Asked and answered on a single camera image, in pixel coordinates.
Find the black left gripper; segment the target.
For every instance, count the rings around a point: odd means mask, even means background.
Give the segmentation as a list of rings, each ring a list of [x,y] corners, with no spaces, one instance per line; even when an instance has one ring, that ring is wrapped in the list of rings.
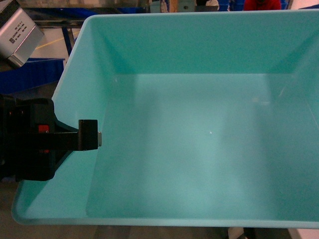
[[[0,96],[0,178],[47,181],[72,151],[102,146],[96,119],[59,121],[52,99]]]

